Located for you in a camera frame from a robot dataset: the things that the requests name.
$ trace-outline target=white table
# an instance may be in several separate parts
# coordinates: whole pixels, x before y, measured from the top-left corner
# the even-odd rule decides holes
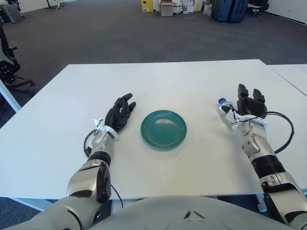
[[[83,141],[94,127],[92,118],[105,117],[129,92],[137,106],[115,143],[110,167],[123,199],[261,193],[238,133],[227,129],[218,111],[219,98],[237,101],[239,83],[251,95],[260,89],[269,110],[292,120],[294,138],[278,157],[306,188],[307,97],[260,60],[232,60],[68,65],[0,130],[0,196],[64,197],[70,177],[86,161]],[[142,120],[160,109],[180,114],[188,128],[170,151],[153,150],[140,134]],[[267,120],[268,141],[277,149],[290,127],[276,116]]]
[[[307,64],[305,65],[270,65],[282,78],[307,96]]]

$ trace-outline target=office chair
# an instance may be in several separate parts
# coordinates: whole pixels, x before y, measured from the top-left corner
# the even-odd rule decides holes
[[[34,93],[29,90],[20,90],[17,89],[21,86],[26,84],[30,84],[34,86],[34,82],[31,80],[26,80],[21,83],[17,83],[17,79],[24,79],[18,77],[15,73],[20,70],[20,65],[17,63],[17,60],[14,56],[13,51],[17,49],[17,47],[9,48],[8,41],[6,39],[4,30],[2,26],[0,26],[0,79],[3,81],[5,86],[11,92],[19,92],[19,93],[26,93],[29,96],[33,96]]]
[[[47,1],[48,7],[44,8],[45,10],[48,10],[48,9],[57,9],[58,10],[58,9],[60,9],[60,7],[65,7],[65,5],[63,5],[65,3],[64,2],[60,2],[60,0],[57,0],[58,1],[58,5],[56,5],[56,6],[51,6],[49,1],[48,0],[46,0],[46,1]]]
[[[7,0],[8,4],[10,5],[15,5],[17,7],[17,9],[20,11],[20,6],[19,6],[19,2],[18,0]]]

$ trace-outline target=black cable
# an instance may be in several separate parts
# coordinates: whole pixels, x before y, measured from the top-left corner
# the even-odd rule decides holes
[[[119,200],[120,200],[120,203],[121,203],[121,208],[124,208],[123,201],[121,200],[120,195],[118,194],[116,189],[113,187],[113,185],[111,185],[111,187],[114,189],[114,191],[116,192],[117,196],[119,197]]]
[[[84,151],[84,153],[85,153],[85,155],[86,155],[87,157],[90,156],[92,149],[91,149],[90,147],[87,147],[87,148],[86,148],[86,147],[85,147],[85,144],[86,144],[87,139],[90,137],[90,135],[92,135],[95,131],[96,131],[96,129],[92,130],[92,131],[86,136],[86,138],[85,138],[85,140],[84,140],[84,143],[83,143],[83,151]]]
[[[288,141],[287,141],[283,146],[281,146],[279,149],[277,149],[276,151],[274,151],[275,153],[279,153],[279,152],[283,151],[285,148],[288,147],[288,145],[290,144],[290,142],[291,142],[291,140],[292,140],[292,138],[293,138],[293,135],[294,135],[294,126],[293,126],[291,120],[290,120],[287,116],[285,116],[285,115],[283,115],[283,114],[281,114],[281,113],[279,113],[279,112],[271,111],[271,112],[262,113],[262,114],[260,114],[259,116],[256,116],[256,117],[253,117],[253,118],[244,120],[244,121],[240,121],[240,122],[250,121],[250,120],[256,119],[256,118],[258,118],[258,117],[260,117],[260,116],[262,116],[262,115],[265,115],[265,114],[266,114],[266,115],[276,115],[276,116],[280,116],[280,117],[286,119],[286,120],[289,122],[290,126],[291,126],[291,134],[290,134],[290,137],[289,137]]]

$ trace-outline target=green plastic plate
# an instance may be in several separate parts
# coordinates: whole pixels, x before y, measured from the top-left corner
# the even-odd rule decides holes
[[[170,149],[183,141],[187,134],[187,125],[178,114],[158,110],[145,117],[141,124],[141,134],[151,146]]]

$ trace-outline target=bottle cap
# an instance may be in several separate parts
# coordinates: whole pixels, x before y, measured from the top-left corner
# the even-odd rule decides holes
[[[218,102],[219,102],[219,104],[221,104],[221,103],[223,103],[225,101],[226,101],[226,99],[224,97],[222,97]]]

